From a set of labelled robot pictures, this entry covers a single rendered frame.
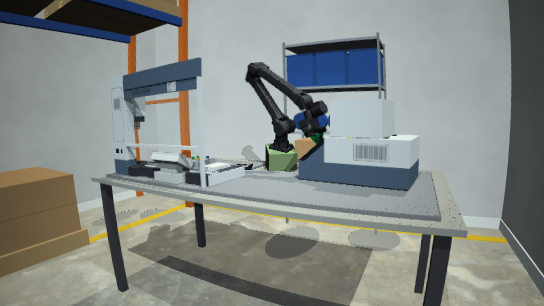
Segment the white benchtop lab instrument with lid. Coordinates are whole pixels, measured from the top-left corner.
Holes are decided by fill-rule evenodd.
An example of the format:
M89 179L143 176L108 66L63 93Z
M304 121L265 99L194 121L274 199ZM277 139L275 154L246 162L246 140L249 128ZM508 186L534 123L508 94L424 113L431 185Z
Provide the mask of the white benchtop lab instrument with lid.
M330 137L298 160L299 178L409 190L419 147L420 136L395 135L395 101L330 100Z

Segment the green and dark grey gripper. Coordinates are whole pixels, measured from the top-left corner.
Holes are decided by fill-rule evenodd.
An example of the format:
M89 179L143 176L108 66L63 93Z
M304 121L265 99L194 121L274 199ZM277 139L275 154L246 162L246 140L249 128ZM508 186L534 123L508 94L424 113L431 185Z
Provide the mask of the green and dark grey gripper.
M323 133L327 132L326 129L327 129L326 126L318 127L316 129L313 129L309 132L304 133L304 136L306 138L310 137L317 144L319 141L322 140ZM319 140L319 134L320 134L320 140Z

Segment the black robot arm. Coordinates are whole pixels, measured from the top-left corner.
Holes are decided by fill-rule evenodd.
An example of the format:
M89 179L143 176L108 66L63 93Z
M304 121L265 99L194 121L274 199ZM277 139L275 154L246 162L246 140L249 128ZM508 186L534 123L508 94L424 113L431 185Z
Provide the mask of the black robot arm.
M288 96L290 100L299 107L299 110L304 110L304 108L309 107L303 111L305 119L298 122L299 128L303 133L320 127L317 117L328 112L328 108L323 100L313 102L313 99L309 94L286 82L283 78L271 71L270 67L263 62L250 63L247 69L245 81L249 82L254 88L272 120L274 119L271 123L276 135L274 143L269 145L269 149L284 153L292 150L293 145L289 145L288 134L295 132L296 124L292 119L289 119L288 116L285 116L281 112L263 84L261 77Z

